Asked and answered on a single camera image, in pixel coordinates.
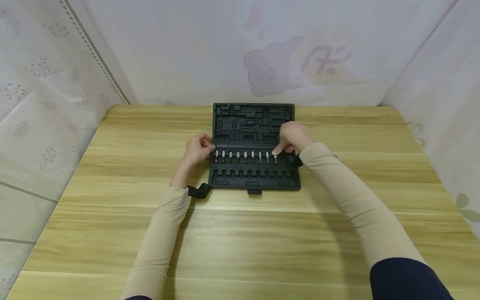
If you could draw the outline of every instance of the person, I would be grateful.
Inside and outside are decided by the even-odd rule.
[[[324,144],[316,142],[299,122],[280,128],[272,151],[300,151],[300,159],[323,184],[355,228],[370,268],[374,300],[451,300],[435,272],[428,267],[400,222],[384,203]],[[165,283],[180,223],[190,204],[187,182],[194,166],[215,149],[212,137],[201,133],[187,142],[170,186],[160,199],[122,299],[157,300]]]

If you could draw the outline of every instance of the white backdrop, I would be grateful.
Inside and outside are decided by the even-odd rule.
[[[480,239],[480,1],[459,0],[390,89]]]
[[[59,0],[0,0],[0,300],[106,110],[127,103]]]
[[[71,2],[141,103],[365,106],[382,101],[455,1]]]

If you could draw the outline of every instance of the left hand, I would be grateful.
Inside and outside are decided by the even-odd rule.
[[[188,140],[181,162],[194,166],[205,160],[214,150],[212,137],[206,133],[199,133]]]

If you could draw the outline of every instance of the wooden table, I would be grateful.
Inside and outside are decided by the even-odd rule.
[[[456,299],[478,299],[478,242],[394,108],[297,107],[296,119],[395,212]],[[8,299],[118,299],[185,142],[211,130],[211,107],[110,109]],[[354,230],[307,168],[300,176],[300,191],[192,201],[164,298],[371,299]]]

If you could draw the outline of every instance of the molded tray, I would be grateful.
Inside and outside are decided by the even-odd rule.
[[[208,184],[212,187],[249,190],[299,190],[298,168],[290,161],[295,152],[282,152],[277,164],[271,155],[278,144],[280,126],[295,119],[293,104],[215,103],[213,105],[213,140],[215,151],[210,160]],[[221,154],[225,151],[224,162]],[[244,152],[247,152],[247,163]],[[258,152],[262,152],[260,164]]]

